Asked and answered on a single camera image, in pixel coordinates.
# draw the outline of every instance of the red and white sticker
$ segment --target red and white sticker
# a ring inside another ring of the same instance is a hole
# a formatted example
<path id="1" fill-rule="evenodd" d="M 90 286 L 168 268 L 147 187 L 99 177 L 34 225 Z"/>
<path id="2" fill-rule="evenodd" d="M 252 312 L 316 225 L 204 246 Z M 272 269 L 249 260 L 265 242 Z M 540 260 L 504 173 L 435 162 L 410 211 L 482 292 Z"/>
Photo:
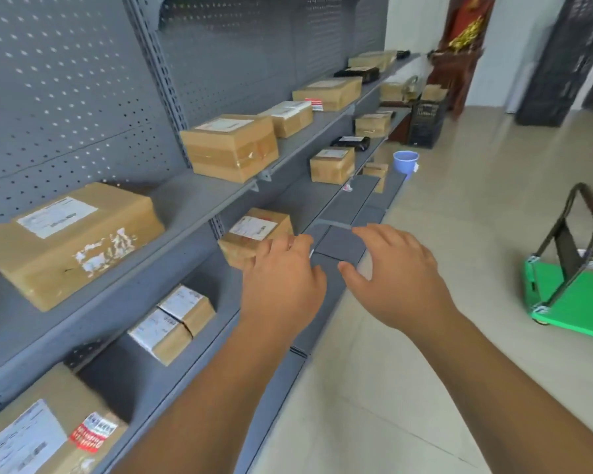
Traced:
<path id="1" fill-rule="evenodd" d="M 79 449 L 96 453 L 103 446 L 103 441 L 110 437 L 117 427 L 117 424 L 104 419 L 100 414 L 92 413 L 72 431 L 70 440 Z"/>
<path id="2" fill-rule="evenodd" d="M 316 98 L 306 98 L 305 101 L 312 103 L 312 111 L 323 111 L 323 100 Z"/>

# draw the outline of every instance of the green platform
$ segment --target green platform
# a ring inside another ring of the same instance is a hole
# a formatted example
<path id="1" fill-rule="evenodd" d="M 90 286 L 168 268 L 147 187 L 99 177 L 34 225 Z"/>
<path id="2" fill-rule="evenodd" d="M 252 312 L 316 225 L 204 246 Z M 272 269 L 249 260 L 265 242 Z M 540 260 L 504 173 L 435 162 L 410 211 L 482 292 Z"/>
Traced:
<path id="1" fill-rule="evenodd" d="M 593 336 L 593 272 L 585 271 L 571 283 L 547 313 L 534 312 L 534 307 L 547 301 L 563 282 L 560 266 L 525 262 L 525 302 L 537 321 L 572 329 Z"/>

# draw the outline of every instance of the black trolley handle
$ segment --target black trolley handle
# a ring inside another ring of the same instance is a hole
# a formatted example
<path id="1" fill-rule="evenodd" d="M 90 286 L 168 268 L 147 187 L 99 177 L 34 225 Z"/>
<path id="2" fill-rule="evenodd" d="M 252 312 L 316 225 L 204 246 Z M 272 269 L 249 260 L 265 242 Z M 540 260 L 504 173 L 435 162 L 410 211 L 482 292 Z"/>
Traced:
<path id="1" fill-rule="evenodd" d="M 579 182 L 571 189 L 569 198 L 567 198 L 567 202 L 562 214 L 543 241 L 543 244 L 540 246 L 540 248 L 538 248 L 538 251 L 534 253 L 531 258 L 531 260 L 534 262 L 538 261 L 545 249 L 551 243 L 551 240 L 555 240 L 556 249 L 558 250 L 558 259 L 560 260 L 560 267 L 562 268 L 564 280 L 556 289 L 554 294 L 552 294 L 546 302 L 542 303 L 542 305 L 546 307 L 550 307 L 558 300 L 559 297 L 561 297 L 561 295 L 566 291 L 571 283 L 573 283 L 580 273 L 586 269 L 586 266 L 588 266 L 589 262 L 591 261 L 591 257 L 593 256 L 593 233 L 591 234 L 591 240 L 589 241 L 584 254 L 580 256 L 577 251 L 576 242 L 569 231 L 569 226 L 567 226 L 567 216 L 569 216 L 569 213 L 571 212 L 571 208 L 573 207 L 573 203 L 576 200 L 576 194 L 578 191 L 582 195 L 586 206 L 588 207 L 589 211 L 591 211 L 591 215 L 593 216 L 593 190 L 588 184 Z"/>

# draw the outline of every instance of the left arm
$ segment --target left arm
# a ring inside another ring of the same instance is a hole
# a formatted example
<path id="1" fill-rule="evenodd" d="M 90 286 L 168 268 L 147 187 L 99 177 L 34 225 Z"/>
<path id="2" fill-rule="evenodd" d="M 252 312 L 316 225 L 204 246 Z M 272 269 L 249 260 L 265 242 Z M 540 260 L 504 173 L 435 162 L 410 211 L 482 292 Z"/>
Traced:
<path id="1" fill-rule="evenodd" d="M 266 385 L 323 303 L 311 244 L 308 235 L 260 243 L 244 269 L 239 324 L 114 474 L 233 472 Z"/>

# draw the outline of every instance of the human hand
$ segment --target human hand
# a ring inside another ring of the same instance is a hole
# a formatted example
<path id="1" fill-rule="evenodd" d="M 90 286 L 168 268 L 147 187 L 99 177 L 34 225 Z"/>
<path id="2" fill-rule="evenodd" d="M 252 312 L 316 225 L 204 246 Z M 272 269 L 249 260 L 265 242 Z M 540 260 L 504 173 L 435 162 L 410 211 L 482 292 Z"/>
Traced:
<path id="1" fill-rule="evenodd" d="M 352 232 L 371 254 L 371 280 L 347 262 L 340 262 L 338 269 L 358 302 L 375 318 L 411 335 L 458 312 L 433 254 L 413 235 L 385 224 L 355 227 Z"/>
<path id="2" fill-rule="evenodd" d="M 264 239 L 244 267 L 241 321 L 291 343 L 314 319 L 327 289 L 320 266 L 310 266 L 308 234 Z"/>

